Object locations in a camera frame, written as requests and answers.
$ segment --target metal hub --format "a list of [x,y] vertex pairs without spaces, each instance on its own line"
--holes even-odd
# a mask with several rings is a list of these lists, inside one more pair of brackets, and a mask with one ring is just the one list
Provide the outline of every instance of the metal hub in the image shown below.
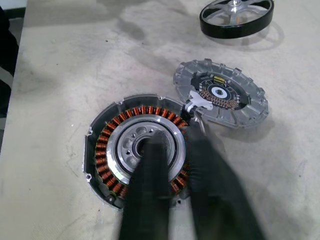
[[144,144],[156,131],[164,133],[169,166],[169,181],[181,171],[186,156],[184,137],[170,120],[159,115],[138,115],[122,122],[112,132],[106,147],[107,164],[114,176],[129,183],[137,163],[143,157]]

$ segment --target wheel spoke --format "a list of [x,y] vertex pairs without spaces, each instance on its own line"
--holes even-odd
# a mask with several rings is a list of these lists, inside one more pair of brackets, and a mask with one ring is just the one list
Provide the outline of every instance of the wheel spoke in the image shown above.
[[231,14],[229,25],[237,25],[237,14]]
[[212,18],[214,18],[215,16],[219,15],[219,14],[222,14],[224,11],[221,9],[219,11],[215,11],[214,13],[210,14],[209,16],[207,16],[205,18],[205,20],[210,20]]

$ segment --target black rubber wheel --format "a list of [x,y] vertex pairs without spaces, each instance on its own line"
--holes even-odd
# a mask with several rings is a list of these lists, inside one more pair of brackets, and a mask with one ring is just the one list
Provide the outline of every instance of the black rubber wheel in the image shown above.
[[[230,0],[226,0],[223,2],[219,2],[219,4],[227,4]],[[212,38],[217,39],[236,39],[241,37],[246,37],[252,34],[255,34],[264,28],[266,28],[273,18],[274,8],[275,4],[273,0],[264,0],[261,2],[253,3],[253,6],[259,6],[264,9],[269,10],[265,15],[261,16],[258,19],[255,19],[253,21],[239,24],[239,25],[213,25],[206,21],[204,21],[203,16],[209,16],[213,14],[214,12],[218,11],[219,9],[207,9],[209,5],[208,4],[200,13],[200,27],[201,31]]]

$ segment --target pulley wheel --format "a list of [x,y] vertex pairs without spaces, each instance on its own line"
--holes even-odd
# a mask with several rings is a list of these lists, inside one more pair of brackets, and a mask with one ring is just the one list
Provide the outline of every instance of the pulley wheel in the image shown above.
[[212,38],[249,36],[270,24],[274,7],[273,0],[216,0],[201,11],[200,27]]

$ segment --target copper winding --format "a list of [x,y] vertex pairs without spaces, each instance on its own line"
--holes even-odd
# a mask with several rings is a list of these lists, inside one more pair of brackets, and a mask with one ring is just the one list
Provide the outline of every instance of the copper winding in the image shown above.
[[115,124],[116,126],[118,126],[118,125],[121,123],[121,121],[120,121],[120,119],[119,119],[118,117],[114,117],[114,118],[112,119],[112,121],[114,122],[114,124]]
[[95,155],[97,156],[97,157],[103,157],[103,156],[105,156],[106,155],[106,151],[96,151],[95,152]]
[[106,185],[108,186],[108,188],[111,188],[111,186],[116,182],[116,180],[117,179],[114,176],[112,176],[110,180],[106,182]]
[[162,114],[161,114],[161,117],[166,118],[166,117],[167,117],[167,114],[168,114],[168,110],[167,110],[167,109],[163,109]]
[[107,171],[107,172],[104,172],[102,175],[101,175],[101,178],[103,181],[106,181],[110,176],[112,176],[112,173],[111,171]]
[[179,191],[179,187],[174,182],[171,182],[171,187],[175,193]]
[[183,178],[180,176],[177,176],[175,180],[181,185],[181,187],[184,187],[186,185],[186,181],[183,180]]
[[139,111],[139,108],[138,108],[138,107],[134,107],[134,108],[133,108],[133,114],[134,114],[135,116],[137,116],[137,115],[140,114],[140,111]]
[[123,122],[124,120],[127,119],[126,115],[124,113],[120,113],[119,119]]
[[111,135],[111,131],[109,131],[108,129],[104,128],[104,129],[102,130],[102,134],[109,137],[109,136]]
[[122,198],[122,199],[124,199],[125,196],[127,195],[127,191],[128,191],[128,187],[127,187],[127,186],[124,186],[124,187],[121,189],[120,193],[119,193],[119,197]]
[[107,143],[108,140],[109,140],[108,137],[102,136],[102,135],[100,135],[99,138],[98,138],[98,142],[101,142],[101,143]]
[[182,176],[185,177],[185,178],[188,177],[188,174],[187,174],[187,172],[186,172],[185,170],[182,170],[182,171],[180,172],[180,175],[182,175]]
[[122,187],[122,184],[121,184],[121,183],[117,183],[117,184],[113,187],[112,191],[113,191],[115,194],[117,194],[117,193],[120,191],[121,187]]
[[182,121],[177,125],[178,129],[182,129],[183,127],[186,127],[186,126],[188,126],[188,123],[186,123],[185,121]]
[[161,113],[161,108],[160,107],[156,107],[155,108],[155,115],[160,115],[160,113]]
[[109,129],[111,129],[112,131],[116,129],[116,125],[114,125],[112,122],[108,122],[108,124],[106,125]]
[[96,163],[97,165],[107,164],[107,160],[102,157],[102,158],[98,158],[98,159],[95,161],[95,163]]
[[154,107],[153,106],[148,107],[148,114],[154,114]]
[[181,120],[182,120],[182,118],[179,117],[179,116],[177,116],[177,117],[173,120],[173,123],[174,123],[175,125],[177,125],[178,123],[181,122]]
[[[133,109],[128,109],[114,117],[112,121],[106,123],[106,127],[102,130],[96,144],[95,156],[97,171],[103,182],[106,182],[107,187],[122,199],[124,199],[127,195],[128,187],[117,181],[108,168],[106,159],[107,142],[109,140],[109,136],[112,134],[112,131],[115,130],[119,124],[133,116],[140,114],[154,114],[162,116],[172,121],[179,129],[188,126],[187,122],[185,122],[180,116],[177,116],[174,112],[169,112],[167,109],[153,106],[141,106],[140,108],[134,107]],[[188,166],[185,166],[176,179],[170,183],[171,188],[175,193],[179,192],[183,187],[186,186],[187,183],[185,179],[187,177]]]
[[101,173],[107,171],[108,167],[107,167],[107,165],[99,166],[99,167],[97,167],[97,170],[98,170],[98,173],[101,174]]
[[127,118],[131,118],[131,117],[133,117],[133,114],[132,114],[132,112],[131,112],[131,110],[129,109],[129,110],[127,110],[127,111],[125,111],[125,115],[126,115],[126,117]]
[[172,121],[172,119],[174,119],[174,117],[176,116],[176,114],[174,112],[171,112],[169,114],[169,116],[167,117],[167,119],[169,119],[170,121]]
[[146,106],[141,107],[141,114],[147,114],[147,107]]
[[107,148],[107,144],[98,143],[95,148],[97,148],[97,149],[106,149]]

